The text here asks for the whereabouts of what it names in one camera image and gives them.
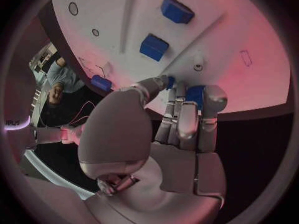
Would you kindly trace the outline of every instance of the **gray t-shirt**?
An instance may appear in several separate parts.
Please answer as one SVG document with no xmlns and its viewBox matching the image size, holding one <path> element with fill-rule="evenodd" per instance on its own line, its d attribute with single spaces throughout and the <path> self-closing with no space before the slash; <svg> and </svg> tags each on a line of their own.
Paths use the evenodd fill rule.
<svg viewBox="0 0 299 224">
<path fill-rule="evenodd" d="M 81 81 L 75 72 L 71 68 L 59 66 L 54 61 L 47 74 L 48 81 L 51 86 L 59 82 L 63 84 L 63 92 L 73 93 L 84 86 L 84 82 Z"/>
</svg>

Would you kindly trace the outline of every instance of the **wire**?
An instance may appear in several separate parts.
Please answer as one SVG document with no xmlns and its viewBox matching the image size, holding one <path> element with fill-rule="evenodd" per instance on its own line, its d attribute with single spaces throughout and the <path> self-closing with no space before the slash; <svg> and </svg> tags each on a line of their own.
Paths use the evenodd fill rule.
<svg viewBox="0 0 299 224">
<path fill-rule="evenodd" d="M 82 111 L 82 109 L 84 108 L 84 106 L 85 106 L 86 104 L 88 104 L 88 103 L 92 104 L 93 108 L 95 108 L 95 105 L 94 105 L 91 101 L 87 101 L 87 102 L 85 102 L 85 103 L 82 105 L 82 107 L 81 107 L 81 109 L 79 110 L 79 112 L 76 114 L 76 116 L 75 116 L 70 122 L 68 122 L 67 124 L 62 124 L 62 125 L 57 125 L 57 126 L 47 126 L 47 125 L 45 125 L 45 123 L 43 122 L 41 116 L 39 116 L 39 119 L 40 119 L 42 125 L 43 125 L 45 128 L 58 128 L 58 127 L 61 127 L 61 126 L 74 124 L 74 123 L 80 121 L 80 120 L 83 119 L 83 118 L 89 117 L 89 116 L 83 116 L 83 117 L 81 117 L 80 119 L 78 119 L 77 121 L 75 121 L 75 119 L 76 119 L 77 116 L 81 113 L 81 111 Z"/>
</svg>

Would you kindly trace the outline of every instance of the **pink light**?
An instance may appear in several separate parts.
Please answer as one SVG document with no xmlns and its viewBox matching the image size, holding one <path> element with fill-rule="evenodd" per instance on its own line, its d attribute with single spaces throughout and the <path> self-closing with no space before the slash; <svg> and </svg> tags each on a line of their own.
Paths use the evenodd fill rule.
<svg viewBox="0 0 299 224">
<path fill-rule="evenodd" d="M 30 116 L 28 117 L 28 120 L 26 120 L 24 123 L 21 123 L 19 125 L 5 125 L 5 130 L 19 130 L 22 128 L 27 127 L 30 124 Z"/>
</svg>

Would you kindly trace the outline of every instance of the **person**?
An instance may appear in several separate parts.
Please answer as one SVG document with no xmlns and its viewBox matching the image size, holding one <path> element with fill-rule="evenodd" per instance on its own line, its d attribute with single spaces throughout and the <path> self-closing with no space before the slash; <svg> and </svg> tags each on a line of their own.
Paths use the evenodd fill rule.
<svg viewBox="0 0 299 224">
<path fill-rule="evenodd" d="M 60 104 L 63 93 L 73 93 L 84 87 L 84 82 L 66 66 L 66 62 L 62 57 L 51 64 L 47 78 L 52 86 L 48 93 L 47 102 L 52 107 Z"/>
</svg>

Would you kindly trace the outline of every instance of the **man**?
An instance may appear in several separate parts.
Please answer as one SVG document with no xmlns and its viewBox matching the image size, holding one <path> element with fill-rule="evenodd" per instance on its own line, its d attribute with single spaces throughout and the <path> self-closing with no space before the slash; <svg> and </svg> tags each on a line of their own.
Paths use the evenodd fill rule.
<svg viewBox="0 0 299 224">
<path fill-rule="evenodd" d="M 60 104 L 63 92 L 73 93 L 84 86 L 83 81 L 81 81 L 77 75 L 66 66 L 65 60 L 62 57 L 53 62 L 47 77 L 52 86 L 47 100 L 52 106 Z"/>
</svg>

